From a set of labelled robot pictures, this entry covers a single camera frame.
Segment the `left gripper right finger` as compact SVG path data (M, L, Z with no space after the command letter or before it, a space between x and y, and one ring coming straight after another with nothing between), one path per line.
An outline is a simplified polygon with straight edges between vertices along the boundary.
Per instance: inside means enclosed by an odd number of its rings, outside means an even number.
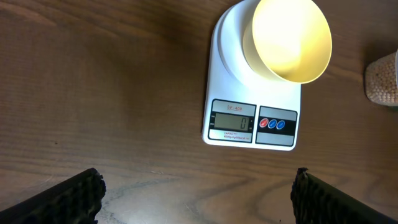
M397 224L397 220L309 174L305 167L297 170L290 199L296 224Z

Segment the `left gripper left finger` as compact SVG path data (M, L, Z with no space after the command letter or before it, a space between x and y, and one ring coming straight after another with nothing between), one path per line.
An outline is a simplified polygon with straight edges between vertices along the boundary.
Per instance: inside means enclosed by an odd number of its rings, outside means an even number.
M97 223L105 193L103 176L90 168L1 211L1 223Z

